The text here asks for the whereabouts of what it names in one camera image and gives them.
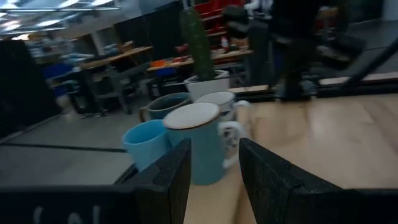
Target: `light blue mug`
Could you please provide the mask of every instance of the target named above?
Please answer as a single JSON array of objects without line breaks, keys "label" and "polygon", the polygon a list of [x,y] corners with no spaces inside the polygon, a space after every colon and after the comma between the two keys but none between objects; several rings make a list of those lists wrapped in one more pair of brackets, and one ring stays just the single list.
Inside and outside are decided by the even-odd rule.
[{"label": "light blue mug", "polygon": [[122,138],[139,171],[145,169],[171,149],[166,128],[161,119],[141,123]]},{"label": "light blue mug", "polygon": [[233,128],[239,138],[247,136],[236,121],[221,121],[220,107],[213,103],[194,103],[170,112],[163,119],[167,136],[173,146],[183,139],[191,139],[191,178],[195,185],[209,185],[219,181],[225,170],[239,161],[238,152],[226,159],[223,133]]}]

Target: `white pot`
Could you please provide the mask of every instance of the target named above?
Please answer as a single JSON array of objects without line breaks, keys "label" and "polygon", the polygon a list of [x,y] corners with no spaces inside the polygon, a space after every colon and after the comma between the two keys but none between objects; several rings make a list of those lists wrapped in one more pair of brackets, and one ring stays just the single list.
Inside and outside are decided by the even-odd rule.
[{"label": "white pot", "polygon": [[[216,78],[228,77],[228,71],[216,70],[217,76]],[[193,101],[199,99],[199,97],[213,93],[215,91],[228,91],[229,90],[229,78],[219,79],[219,80],[210,80],[205,82],[195,82],[198,80],[198,76],[192,76],[186,80],[184,80],[185,86],[187,87],[189,93],[191,94],[191,98]]]}]

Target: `workbench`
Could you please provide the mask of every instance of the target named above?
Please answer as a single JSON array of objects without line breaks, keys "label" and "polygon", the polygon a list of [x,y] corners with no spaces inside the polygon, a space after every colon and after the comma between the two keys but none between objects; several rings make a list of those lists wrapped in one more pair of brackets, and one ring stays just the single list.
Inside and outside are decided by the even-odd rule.
[{"label": "workbench", "polygon": [[[94,62],[83,63],[80,65],[80,68],[82,70],[86,71],[84,73],[86,82],[90,88],[90,91],[93,93],[93,95],[95,97],[95,100],[99,106],[99,110],[100,110],[100,113],[102,116],[104,116],[106,114],[104,106],[103,106],[103,100],[106,98],[114,98],[114,97],[118,98],[120,105],[122,106],[123,110],[127,114],[132,113],[131,108],[127,104],[126,99],[123,95],[123,90],[125,89],[125,87],[131,87],[131,85],[134,85],[134,87],[138,89],[139,84],[138,84],[138,82],[131,81],[129,86],[126,86],[126,85],[123,85],[123,83],[121,83],[121,81],[125,80],[127,78],[131,78],[139,73],[142,73],[142,72],[145,73],[145,71],[150,67],[150,62],[140,63],[139,60],[135,56],[137,56],[141,53],[144,53],[144,52],[148,53],[149,50],[152,50],[152,49],[153,49],[153,47],[138,47],[136,49],[129,50],[129,51],[124,52],[119,55],[104,58],[104,59],[97,60]],[[135,67],[131,68],[129,70],[126,70],[124,72],[121,72],[121,73],[115,71],[115,69],[111,65],[111,63],[115,62],[121,58],[126,58],[126,57],[130,58],[130,60],[134,63]],[[101,73],[97,73],[97,74],[91,74],[89,72],[89,70],[91,70],[92,68],[97,68],[97,67],[102,67],[102,66],[106,66],[106,72],[101,72]],[[114,90],[111,93],[101,94],[98,91],[98,87],[95,83],[95,80],[103,78],[104,76],[108,76],[111,80],[113,90]]]},{"label": "workbench", "polygon": [[[245,66],[245,68],[246,68],[246,66],[248,68],[249,59],[246,56],[250,55],[251,53],[253,53],[252,50],[235,50],[235,51],[231,51],[231,52],[228,52],[228,53],[225,53],[225,54],[216,54],[212,58],[213,58],[213,60],[222,60],[222,59],[229,59],[231,57],[243,57],[244,66]],[[151,72],[151,71],[156,71],[156,70],[160,70],[160,69],[163,69],[163,68],[177,68],[177,67],[181,67],[181,66],[184,66],[184,65],[191,65],[194,62],[195,62],[194,60],[189,59],[189,60],[186,60],[184,62],[174,62],[174,63],[170,63],[170,64],[167,64],[167,65],[164,65],[164,66],[161,66],[161,67],[151,67],[151,68],[148,68],[147,71]]]}]

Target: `wooden surface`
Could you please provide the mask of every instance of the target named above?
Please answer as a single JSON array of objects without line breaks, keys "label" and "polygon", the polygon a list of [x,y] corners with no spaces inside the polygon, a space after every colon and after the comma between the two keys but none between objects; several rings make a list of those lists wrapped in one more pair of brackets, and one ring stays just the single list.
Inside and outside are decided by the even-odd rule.
[{"label": "wooden surface", "polygon": [[[398,72],[368,75],[363,79],[363,81],[372,81],[372,80],[381,80],[381,79],[390,79],[390,78],[398,78]],[[349,79],[349,77],[327,78],[320,80],[320,83],[322,85],[339,84],[347,81],[347,79]]]},{"label": "wooden surface", "polygon": [[87,68],[99,67],[99,66],[102,66],[102,65],[106,65],[107,63],[113,62],[115,60],[119,60],[119,59],[124,58],[124,57],[132,56],[132,55],[135,55],[135,54],[138,54],[138,53],[141,53],[141,52],[145,52],[145,51],[150,50],[150,49],[153,49],[153,47],[138,47],[138,48],[135,48],[133,50],[129,50],[127,52],[124,52],[123,54],[119,54],[119,55],[116,55],[116,56],[113,56],[113,57],[109,57],[109,58],[105,58],[105,59],[102,59],[102,60],[97,60],[97,61],[94,61],[94,62],[88,62],[88,63],[81,64],[80,68],[81,69],[87,69]]},{"label": "wooden surface", "polygon": [[[321,85],[331,85],[331,84],[340,84],[347,81],[349,77],[339,77],[339,78],[326,78],[320,80]],[[363,81],[374,81],[374,80],[385,80],[385,79],[395,79],[398,78],[398,72],[389,72],[389,73],[380,73],[380,74],[372,74],[366,76]],[[239,87],[239,88],[230,88],[229,89],[233,93],[242,93],[242,92],[250,92],[250,91],[261,91],[268,90],[267,85],[259,85],[259,86],[250,86],[250,87]]]},{"label": "wooden surface", "polygon": [[[344,189],[398,188],[398,94],[254,107],[254,140],[293,164]],[[256,223],[244,189],[236,223]]]},{"label": "wooden surface", "polygon": [[[230,57],[237,57],[237,56],[243,56],[243,55],[248,55],[253,53],[252,50],[236,50],[236,51],[232,51],[232,52],[228,52],[227,54],[219,54],[216,55],[215,57],[213,57],[213,60],[219,60],[219,59],[226,59],[226,58],[230,58]],[[168,65],[164,65],[161,67],[152,67],[152,68],[148,68],[147,71],[155,71],[155,70],[159,70],[159,69],[163,69],[163,68],[175,68],[175,67],[180,67],[183,65],[190,65],[193,64],[193,60],[187,60],[185,62],[175,62],[175,63],[170,63]]]},{"label": "wooden surface", "polygon": [[[241,124],[249,122],[249,111],[246,108],[238,108],[238,121]],[[245,125],[249,136],[250,126]],[[243,190],[242,176],[239,166],[231,167],[226,175],[217,183],[209,186],[191,185],[188,196],[185,224],[234,224],[238,220],[237,211],[248,202]]]}]

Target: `mug rim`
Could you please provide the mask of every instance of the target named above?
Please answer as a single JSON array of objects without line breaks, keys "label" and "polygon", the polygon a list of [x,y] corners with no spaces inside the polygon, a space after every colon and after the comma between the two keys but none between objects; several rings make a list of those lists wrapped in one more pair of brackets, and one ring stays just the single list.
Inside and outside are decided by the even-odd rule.
[{"label": "mug rim", "polygon": [[[174,106],[171,106],[171,107],[168,107],[168,108],[164,108],[164,109],[160,109],[160,110],[153,110],[153,109],[150,108],[150,106],[152,106],[156,101],[158,101],[158,100],[160,100],[160,99],[162,99],[162,98],[166,98],[167,96],[172,96],[172,95],[177,95],[177,94],[182,94],[182,93],[185,94],[185,95],[187,95],[188,98],[187,98],[186,100],[182,101],[181,103],[177,104],[177,105],[174,105]],[[168,94],[168,95],[165,95],[165,96],[161,96],[161,97],[159,97],[158,99],[156,99],[156,100],[154,100],[154,101],[151,101],[148,105],[146,105],[146,106],[143,107],[143,108],[145,108],[147,111],[162,111],[162,110],[168,110],[168,109],[171,109],[171,108],[174,108],[174,107],[179,107],[179,106],[181,106],[182,104],[184,104],[184,103],[186,103],[186,102],[188,102],[188,101],[190,101],[190,100],[191,100],[191,95],[190,95],[189,93],[185,93],[185,92],[181,92],[181,93],[172,93],[172,94]]]},{"label": "mug rim", "polygon": [[218,110],[217,110],[217,113],[216,113],[213,117],[211,117],[208,121],[204,121],[204,122],[202,122],[202,123],[200,123],[200,124],[196,124],[196,125],[188,126],[188,127],[170,127],[170,126],[168,126],[167,123],[165,122],[165,120],[166,120],[166,117],[169,116],[169,114],[173,112],[173,111],[172,111],[172,112],[170,112],[170,113],[162,120],[163,125],[165,126],[165,128],[166,128],[166,129],[169,129],[169,130],[176,130],[176,131],[183,131],[183,130],[195,129],[195,128],[202,127],[202,126],[204,126],[204,125],[206,125],[206,124],[209,124],[209,123],[213,122],[214,120],[218,119],[218,118],[221,116],[220,107],[219,107],[217,104],[215,104],[215,103],[200,102],[200,103],[193,103],[193,104],[191,104],[191,105],[194,105],[194,104],[211,104],[211,105],[217,106],[217,107],[218,107]]},{"label": "mug rim", "polygon": [[129,143],[129,142],[127,142],[127,141],[125,140],[125,139],[126,139],[126,136],[127,136],[133,129],[136,129],[136,128],[138,128],[139,126],[143,126],[143,125],[148,124],[148,123],[151,123],[151,122],[161,122],[162,125],[163,125],[163,127],[165,128],[165,131],[167,130],[167,128],[164,126],[163,121],[162,121],[161,119],[153,119],[153,120],[150,120],[150,121],[146,121],[146,122],[143,122],[143,123],[141,123],[141,124],[138,124],[137,126],[131,128],[131,129],[129,129],[128,131],[126,131],[126,133],[124,133],[123,136],[122,136],[122,143],[123,143],[124,145],[128,145],[128,146],[137,146],[137,145],[139,145],[139,144],[148,143],[148,142],[150,142],[150,141],[153,141],[153,140],[155,140],[155,139],[157,139],[157,138],[160,138],[161,136],[165,135],[165,131],[164,131],[163,133],[161,133],[161,134],[159,134],[159,135],[157,135],[157,136],[155,136],[155,137],[153,137],[153,138],[151,138],[151,139],[149,139],[149,140],[140,142],[140,143]]},{"label": "mug rim", "polygon": [[214,103],[215,105],[217,105],[217,106],[222,106],[222,105],[225,105],[225,104],[230,103],[231,101],[234,101],[234,99],[235,99],[235,97],[236,97],[235,93],[233,93],[233,92],[231,92],[231,91],[214,91],[214,92],[206,93],[206,94],[204,94],[204,95],[202,95],[202,96],[199,96],[199,98],[197,98],[197,100],[195,100],[194,103],[213,103],[213,102],[198,102],[198,100],[199,100],[201,97],[206,96],[206,95],[209,95],[209,94],[213,94],[213,93],[224,93],[224,92],[232,93],[232,95],[233,95],[234,97],[232,97],[232,99],[228,100],[228,101],[225,102],[225,103],[220,103],[220,104],[215,104],[215,103]]}]

